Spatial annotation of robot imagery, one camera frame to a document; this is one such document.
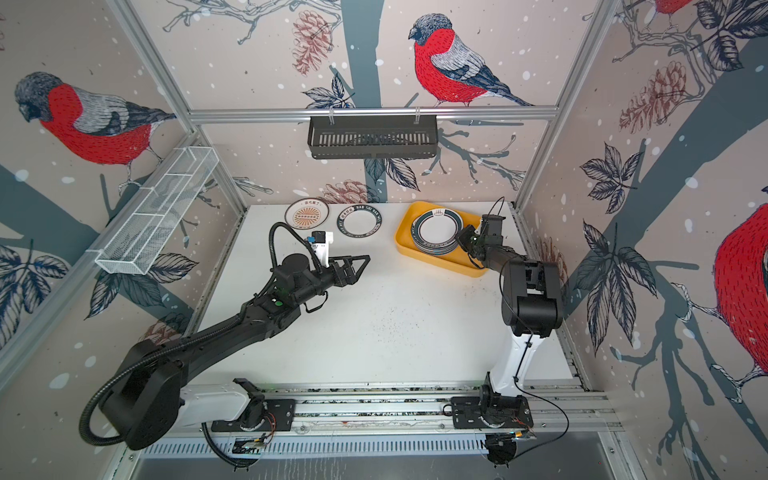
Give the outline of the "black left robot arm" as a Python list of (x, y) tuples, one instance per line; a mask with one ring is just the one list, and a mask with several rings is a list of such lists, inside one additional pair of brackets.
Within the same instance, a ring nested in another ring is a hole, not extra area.
[(80, 438), (92, 446), (124, 443), (133, 450), (168, 433), (187, 402), (190, 380), (234, 353), (286, 330), (316, 296), (358, 282), (371, 258), (336, 256), (316, 269), (303, 254), (291, 254), (271, 270), (262, 290), (232, 317), (179, 340), (135, 344), (116, 373), (84, 406)]

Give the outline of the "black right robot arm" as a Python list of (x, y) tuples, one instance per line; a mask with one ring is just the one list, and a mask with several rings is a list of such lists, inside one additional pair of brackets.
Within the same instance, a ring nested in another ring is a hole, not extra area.
[(493, 427), (522, 423), (527, 408), (523, 386), (530, 363), (543, 340), (560, 328), (563, 307), (558, 267), (532, 260), (503, 244), (504, 218), (486, 214), (478, 228), (456, 234), (471, 262), (499, 274), (501, 317), (508, 328), (502, 359), (486, 374), (479, 412)]

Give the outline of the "green rimmed plate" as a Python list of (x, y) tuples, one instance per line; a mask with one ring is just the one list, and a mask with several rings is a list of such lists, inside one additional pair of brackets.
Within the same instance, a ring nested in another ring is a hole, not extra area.
[(440, 244), (456, 241), (457, 233), (463, 228), (461, 216), (447, 208), (436, 208), (418, 216), (411, 225), (414, 241)]

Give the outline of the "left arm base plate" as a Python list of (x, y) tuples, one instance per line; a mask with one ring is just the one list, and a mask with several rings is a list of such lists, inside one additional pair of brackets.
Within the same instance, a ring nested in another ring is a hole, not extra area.
[(296, 409), (293, 399), (252, 400), (234, 420), (217, 420), (210, 430), (216, 433), (287, 432), (292, 428)]

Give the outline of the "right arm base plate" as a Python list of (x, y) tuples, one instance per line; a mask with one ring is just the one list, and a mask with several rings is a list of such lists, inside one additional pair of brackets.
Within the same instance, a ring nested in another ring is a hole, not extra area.
[(450, 416), (457, 430), (531, 429), (534, 425), (528, 401), (523, 396), (501, 396), (482, 404), (479, 397), (450, 399)]

